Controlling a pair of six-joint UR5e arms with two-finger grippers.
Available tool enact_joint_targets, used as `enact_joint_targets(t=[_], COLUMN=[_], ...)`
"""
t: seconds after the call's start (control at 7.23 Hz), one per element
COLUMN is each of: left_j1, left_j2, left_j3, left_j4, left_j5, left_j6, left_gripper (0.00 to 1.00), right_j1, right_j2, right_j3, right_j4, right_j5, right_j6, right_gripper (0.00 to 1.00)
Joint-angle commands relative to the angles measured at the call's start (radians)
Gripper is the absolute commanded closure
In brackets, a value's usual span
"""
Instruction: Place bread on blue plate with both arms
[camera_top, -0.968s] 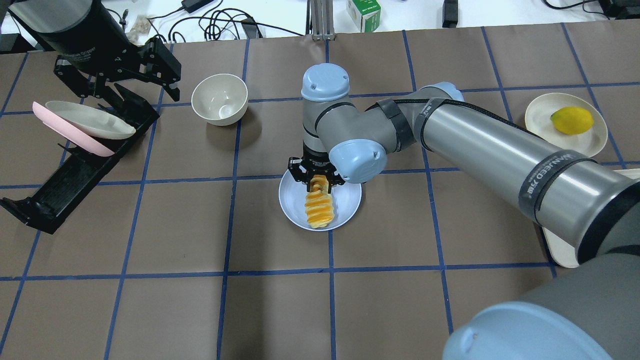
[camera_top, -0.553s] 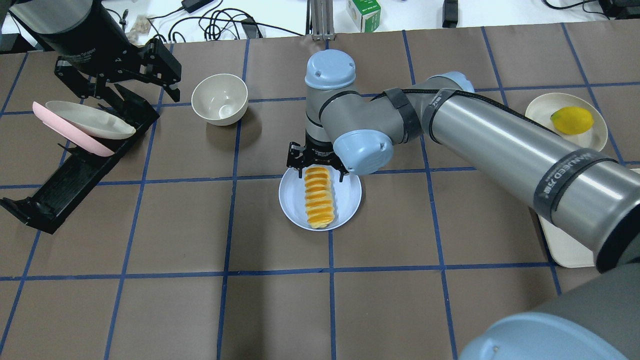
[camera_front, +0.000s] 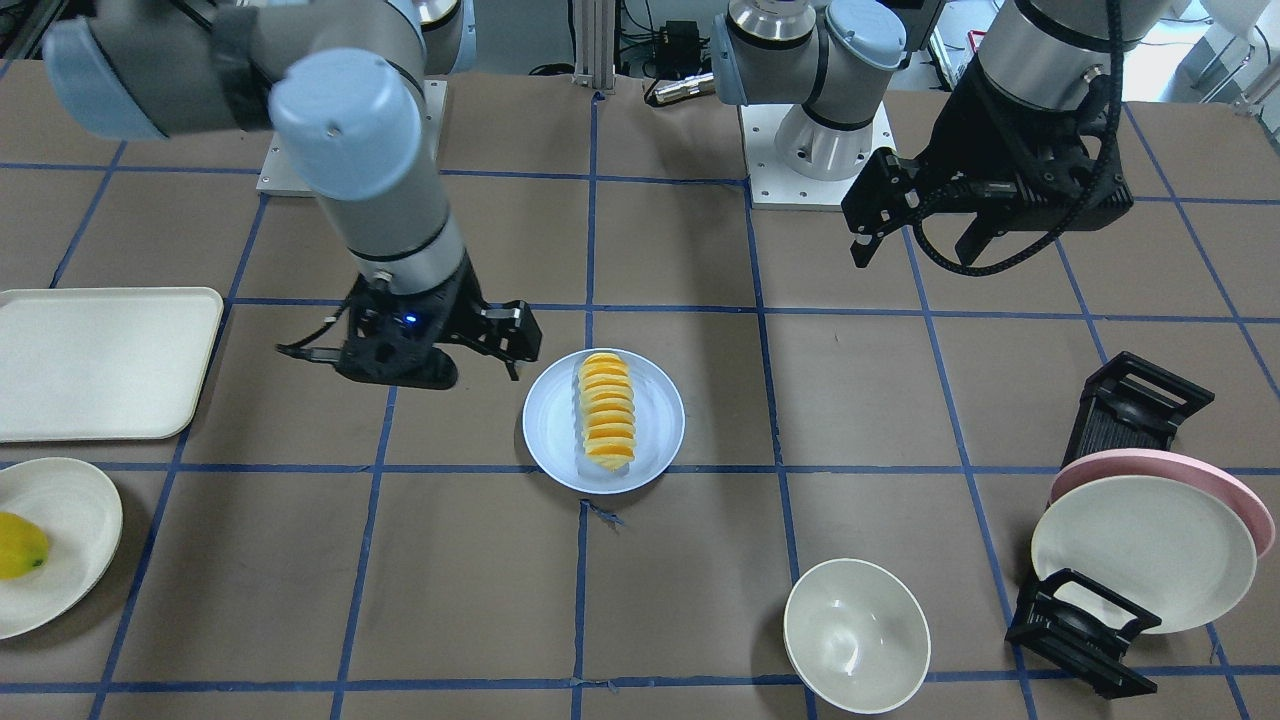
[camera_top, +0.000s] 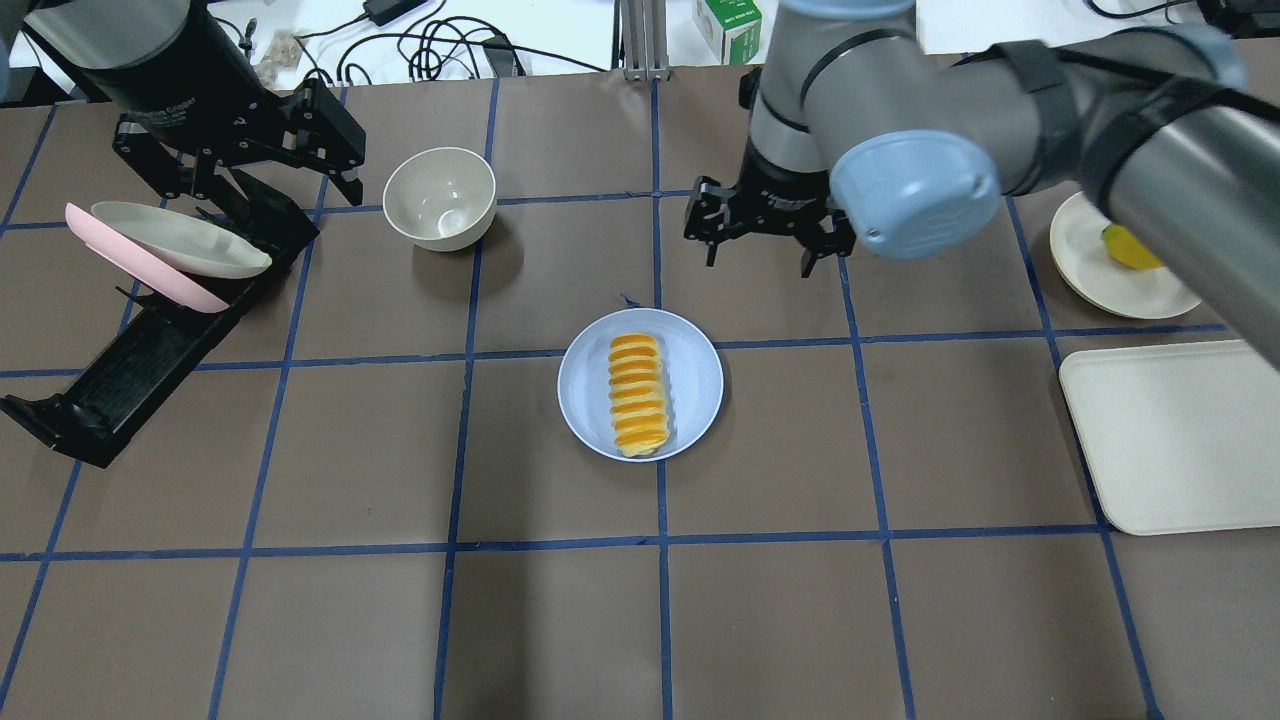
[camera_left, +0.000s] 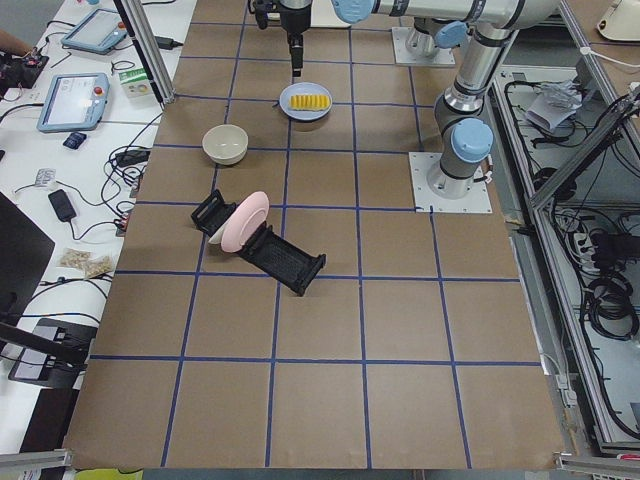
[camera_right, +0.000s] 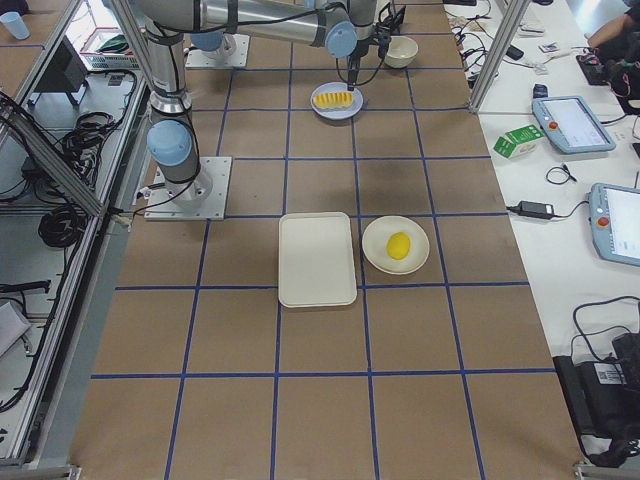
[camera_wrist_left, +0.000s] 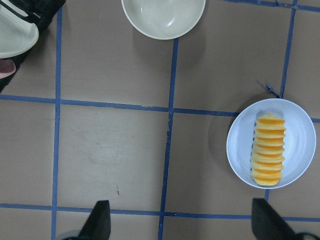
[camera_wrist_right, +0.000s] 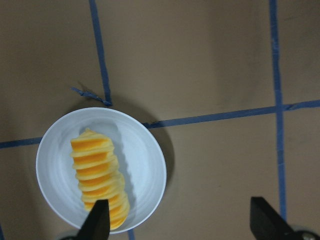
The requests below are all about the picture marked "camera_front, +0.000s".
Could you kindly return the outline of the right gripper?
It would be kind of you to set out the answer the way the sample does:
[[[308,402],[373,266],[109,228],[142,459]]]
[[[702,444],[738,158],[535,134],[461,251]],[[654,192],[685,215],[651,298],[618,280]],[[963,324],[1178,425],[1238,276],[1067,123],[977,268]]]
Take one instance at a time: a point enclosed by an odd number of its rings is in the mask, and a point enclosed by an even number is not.
[[[415,295],[396,295],[385,281],[358,277],[347,297],[348,324],[335,372],[369,384],[449,389],[458,369],[438,345],[489,355],[486,309],[470,256],[445,282]]]

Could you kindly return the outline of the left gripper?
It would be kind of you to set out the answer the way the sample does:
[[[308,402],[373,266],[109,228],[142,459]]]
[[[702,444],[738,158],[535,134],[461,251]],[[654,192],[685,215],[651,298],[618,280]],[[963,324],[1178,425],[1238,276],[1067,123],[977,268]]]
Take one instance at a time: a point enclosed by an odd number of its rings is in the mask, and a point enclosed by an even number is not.
[[[1015,232],[1039,240],[1005,259],[1024,263],[1066,231],[1100,231],[1134,204],[1117,150],[1119,110],[1110,76],[1100,74],[1066,110],[1015,99],[974,58],[916,155],[922,215],[972,214],[950,260],[924,240],[942,266],[973,266],[989,243]]]

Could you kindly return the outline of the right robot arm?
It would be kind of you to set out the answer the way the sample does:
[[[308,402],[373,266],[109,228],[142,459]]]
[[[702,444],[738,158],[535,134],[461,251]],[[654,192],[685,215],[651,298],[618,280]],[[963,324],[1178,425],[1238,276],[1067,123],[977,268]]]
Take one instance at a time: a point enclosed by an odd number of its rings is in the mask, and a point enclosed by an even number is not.
[[[90,133],[128,141],[273,131],[358,266],[343,343],[285,356],[384,386],[448,389],[440,348],[483,301],[426,135],[428,44],[410,1],[104,1],[52,23],[51,86]]]

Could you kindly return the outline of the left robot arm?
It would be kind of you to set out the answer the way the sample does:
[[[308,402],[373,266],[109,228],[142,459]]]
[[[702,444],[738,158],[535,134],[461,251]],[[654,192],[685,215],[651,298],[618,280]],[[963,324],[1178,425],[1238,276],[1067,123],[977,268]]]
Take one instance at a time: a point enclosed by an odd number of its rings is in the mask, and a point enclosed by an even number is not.
[[[867,266],[906,227],[959,275],[1005,272],[1066,231],[1134,204],[1117,147],[1125,55],[1157,1],[1006,1],[914,158],[873,140],[908,28],[878,1],[731,1],[712,68],[728,105],[786,105],[777,149],[796,173],[850,179],[840,208]]]

